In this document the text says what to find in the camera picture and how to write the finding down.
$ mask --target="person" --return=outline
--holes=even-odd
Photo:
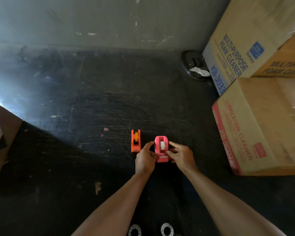
[[[192,183],[222,236],[286,236],[254,209],[222,189],[197,168],[187,146],[169,142],[168,155]],[[102,203],[72,236],[125,236],[142,190],[155,167],[156,153],[147,143],[136,158],[136,172],[115,194]]]

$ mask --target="pink tape dispenser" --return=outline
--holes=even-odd
[[[158,154],[156,162],[168,162],[168,139],[165,136],[157,136],[155,142],[155,153]]]

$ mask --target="person's right arm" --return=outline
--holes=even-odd
[[[168,155],[190,180],[222,236],[286,236],[242,200],[200,173],[189,147],[169,143],[175,148]]]

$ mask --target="hand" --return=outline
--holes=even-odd
[[[137,154],[136,174],[146,173],[150,176],[153,172],[157,158],[157,154],[149,150],[153,144],[154,142],[145,144],[142,150]]]
[[[169,144],[175,148],[167,151],[167,154],[173,158],[172,162],[175,162],[182,172],[187,170],[197,170],[197,165],[193,158],[193,152],[189,147],[173,142],[169,142]]]

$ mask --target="circular white object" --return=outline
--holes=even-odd
[[[159,142],[159,145],[160,145],[161,151],[164,151],[165,150],[165,142]]]
[[[164,233],[164,229],[165,229],[166,227],[169,227],[169,228],[170,228],[170,234],[169,234],[169,235],[166,235],[166,234]],[[163,224],[162,227],[161,227],[161,233],[162,233],[162,236],[174,236],[174,229],[173,229],[173,227],[172,227],[169,223],[165,223],[165,224]]]
[[[128,236],[132,236],[132,235],[131,235],[131,232],[132,232],[132,230],[134,230],[134,229],[136,229],[136,230],[138,231],[138,236],[142,236],[141,228],[140,228],[140,226],[137,225],[137,224],[134,224],[134,225],[130,226],[129,231],[128,231]]]

